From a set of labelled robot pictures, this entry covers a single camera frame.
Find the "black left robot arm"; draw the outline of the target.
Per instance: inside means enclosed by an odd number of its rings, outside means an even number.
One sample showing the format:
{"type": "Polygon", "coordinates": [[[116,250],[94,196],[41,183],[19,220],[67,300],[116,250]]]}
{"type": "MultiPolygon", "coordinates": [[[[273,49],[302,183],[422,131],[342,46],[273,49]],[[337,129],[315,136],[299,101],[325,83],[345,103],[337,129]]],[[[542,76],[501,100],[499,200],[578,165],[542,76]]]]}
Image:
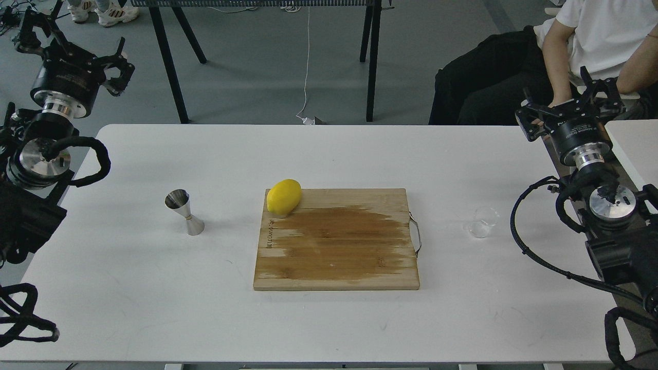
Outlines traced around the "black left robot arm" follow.
{"type": "Polygon", "coordinates": [[[38,109],[7,106],[2,124],[2,265],[36,253],[66,216],[58,205],[68,187],[86,187],[111,169],[101,141],[80,136],[73,119],[90,115],[97,93],[125,91],[135,70],[123,56],[98,57],[69,42],[56,24],[63,2],[50,14],[27,9],[14,46],[42,65],[30,96],[38,109]]]}

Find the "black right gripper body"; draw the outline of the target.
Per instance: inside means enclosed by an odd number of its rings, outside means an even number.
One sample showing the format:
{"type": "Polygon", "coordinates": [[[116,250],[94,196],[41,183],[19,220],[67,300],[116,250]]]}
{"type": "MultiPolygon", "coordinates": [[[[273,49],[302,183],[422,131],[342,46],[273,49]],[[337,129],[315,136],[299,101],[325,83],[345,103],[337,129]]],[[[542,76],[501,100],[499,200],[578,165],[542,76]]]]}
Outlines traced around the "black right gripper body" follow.
{"type": "Polygon", "coordinates": [[[604,164],[612,148],[604,125],[625,110],[620,102],[590,104],[578,100],[560,107],[534,107],[565,166],[604,164]]]}

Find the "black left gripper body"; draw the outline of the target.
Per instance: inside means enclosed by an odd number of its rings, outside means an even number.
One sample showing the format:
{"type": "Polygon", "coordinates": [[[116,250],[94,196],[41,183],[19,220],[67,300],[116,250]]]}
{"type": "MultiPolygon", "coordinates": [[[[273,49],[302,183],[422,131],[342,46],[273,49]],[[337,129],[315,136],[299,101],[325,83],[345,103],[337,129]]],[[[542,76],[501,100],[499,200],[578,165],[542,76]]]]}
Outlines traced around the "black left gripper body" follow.
{"type": "Polygon", "coordinates": [[[67,101],[75,119],[91,114],[100,86],[106,81],[105,70],[94,69],[87,61],[95,55],[77,45],[73,55],[52,44],[43,49],[43,63],[31,87],[32,100],[45,107],[46,99],[55,96],[67,101]]]}

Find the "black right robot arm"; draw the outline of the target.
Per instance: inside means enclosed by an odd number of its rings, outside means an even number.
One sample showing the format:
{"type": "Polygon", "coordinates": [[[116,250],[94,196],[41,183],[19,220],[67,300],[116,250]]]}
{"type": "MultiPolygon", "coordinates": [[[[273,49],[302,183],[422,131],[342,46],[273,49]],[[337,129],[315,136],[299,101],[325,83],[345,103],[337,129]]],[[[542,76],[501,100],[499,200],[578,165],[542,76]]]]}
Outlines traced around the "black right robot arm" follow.
{"type": "Polygon", "coordinates": [[[567,279],[632,300],[646,314],[616,307],[606,313],[606,349],[618,369],[631,369],[620,351],[617,320],[625,318],[649,330],[656,341],[657,254],[656,187],[634,191],[620,183],[618,171],[606,163],[613,147],[605,124],[625,109],[615,78],[594,80],[580,69],[584,90],[576,99],[548,107],[526,101],[516,111],[528,141],[550,137],[562,165],[573,167],[564,177],[548,176],[529,185],[515,202],[510,231],[520,250],[534,262],[567,279]],[[516,227],[522,200],[539,187],[557,194],[555,210],[569,229],[587,237],[586,248],[599,279],[573,274],[546,262],[522,241],[516,227]]]}

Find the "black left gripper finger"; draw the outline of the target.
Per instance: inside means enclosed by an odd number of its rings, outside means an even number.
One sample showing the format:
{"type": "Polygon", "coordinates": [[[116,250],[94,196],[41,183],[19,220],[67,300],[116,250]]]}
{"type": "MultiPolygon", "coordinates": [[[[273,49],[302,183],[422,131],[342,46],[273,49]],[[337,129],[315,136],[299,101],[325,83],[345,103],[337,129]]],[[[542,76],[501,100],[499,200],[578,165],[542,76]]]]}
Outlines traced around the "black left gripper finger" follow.
{"type": "Polygon", "coordinates": [[[125,37],[120,37],[117,51],[114,54],[97,58],[97,66],[101,66],[103,70],[116,69],[119,72],[117,77],[106,78],[102,84],[108,93],[115,97],[125,91],[135,70],[135,66],[123,54],[124,46],[125,37]]]}
{"type": "Polygon", "coordinates": [[[24,54],[35,54],[35,56],[51,56],[52,54],[70,54],[70,45],[62,31],[56,24],[61,8],[52,8],[49,14],[33,9],[26,9],[21,19],[19,32],[14,37],[14,49],[24,54]],[[51,41],[47,47],[42,47],[42,42],[35,32],[40,28],[46,38],[51,41]]]}

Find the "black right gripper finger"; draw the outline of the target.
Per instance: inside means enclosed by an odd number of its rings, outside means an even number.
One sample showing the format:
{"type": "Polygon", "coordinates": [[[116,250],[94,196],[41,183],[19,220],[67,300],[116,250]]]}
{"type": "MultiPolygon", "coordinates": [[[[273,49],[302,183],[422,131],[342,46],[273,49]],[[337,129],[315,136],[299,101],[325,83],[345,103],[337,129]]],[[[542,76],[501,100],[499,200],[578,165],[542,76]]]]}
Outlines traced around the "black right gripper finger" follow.
{"type": "Polygon", "coordinates": [[[577,111],[591,115],[620,115],[626,107],[618,92],[616,79],[594,80],[587,68],[581,66],[580,75],[585,90],[577,99],[577,111]]]}
{"type": "Polygon", "coordinates": [[[535,103],[528,87],[524,87],[523,93],[525,99],[520,103],[520,108],[515,111],[515,117],[527,140],[534,141],[542,136],[552,135],[551,125],[545,128],[545,124],[535,123],[535,120],[544,122],[544,116],[548,116],[549,120],[552,120],[552,108],[535,103]]]}

